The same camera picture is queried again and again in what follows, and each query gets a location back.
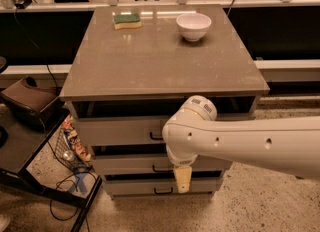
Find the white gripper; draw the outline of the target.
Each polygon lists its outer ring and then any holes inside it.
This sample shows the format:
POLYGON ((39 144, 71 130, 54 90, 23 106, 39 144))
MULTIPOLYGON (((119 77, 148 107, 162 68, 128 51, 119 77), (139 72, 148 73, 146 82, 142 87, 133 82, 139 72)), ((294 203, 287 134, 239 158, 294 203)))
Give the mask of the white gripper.
POLYGON ((187 193, 190 188, 192 167, 198 155, 175 150, 169 145, 166 146, 167 156, 170 162, 176 166, 174 168, 174 177, 179 193, 187 193))

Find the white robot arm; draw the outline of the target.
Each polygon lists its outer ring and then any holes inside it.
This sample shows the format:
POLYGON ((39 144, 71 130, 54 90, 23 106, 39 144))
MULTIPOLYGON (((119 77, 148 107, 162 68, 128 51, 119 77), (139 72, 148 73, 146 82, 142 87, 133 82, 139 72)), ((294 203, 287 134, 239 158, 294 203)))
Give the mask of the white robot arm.
POLYGON ((219 121, 214 104, 188 98, 165 123, 162 137, 180 193, 189 191, 199 156, 320 179, 320 117, 219 121))

